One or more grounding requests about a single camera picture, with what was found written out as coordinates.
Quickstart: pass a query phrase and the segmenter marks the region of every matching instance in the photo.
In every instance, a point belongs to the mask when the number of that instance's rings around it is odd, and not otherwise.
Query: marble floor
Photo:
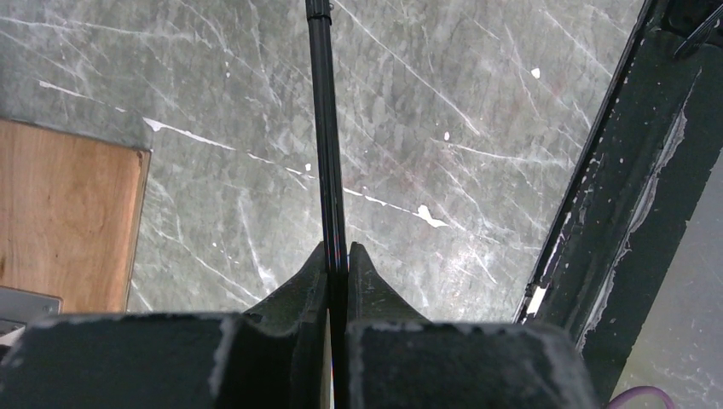
[[[509,320],[642,2],[333,4],[348,239]],[[246,309],[321,240],[302,0],[7,0],[0,55],[0,116],[153,149],[130,310]]]

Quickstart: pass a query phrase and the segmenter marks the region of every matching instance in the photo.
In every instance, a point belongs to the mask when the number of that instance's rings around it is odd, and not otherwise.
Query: metal plate
[[[58,297],[0,287],[0,337],[60,311],[61,300]]]

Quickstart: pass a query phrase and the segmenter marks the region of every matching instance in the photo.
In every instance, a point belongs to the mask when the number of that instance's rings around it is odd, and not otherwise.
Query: black rod
[[[329,315],[332,336],[334,404],[346,407],[346,332],[347,264],[344,235],[344,201],[342,198],[341,163],[334,96],[334,73],[331,38],[331,4],[329,0],[306,0],[311,46],[311,80],[314,87],[316,151],[319,158],[321,219],[324,251],[329,276]]]

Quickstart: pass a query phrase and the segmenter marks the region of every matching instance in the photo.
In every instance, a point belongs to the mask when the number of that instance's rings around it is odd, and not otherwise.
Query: wooden board
[[[0,285],[125,311],[149,159],[0,120]]]

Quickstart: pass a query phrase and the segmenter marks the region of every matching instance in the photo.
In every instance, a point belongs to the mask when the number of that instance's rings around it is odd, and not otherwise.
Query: black metal frame
[[[568,331],[603,398],[723,147],[723,53],[684,47],[695,26],[674,29],[675,3],[643,7],[518,310],[518,322]],[[545,297],[528,314],[538,289]]]

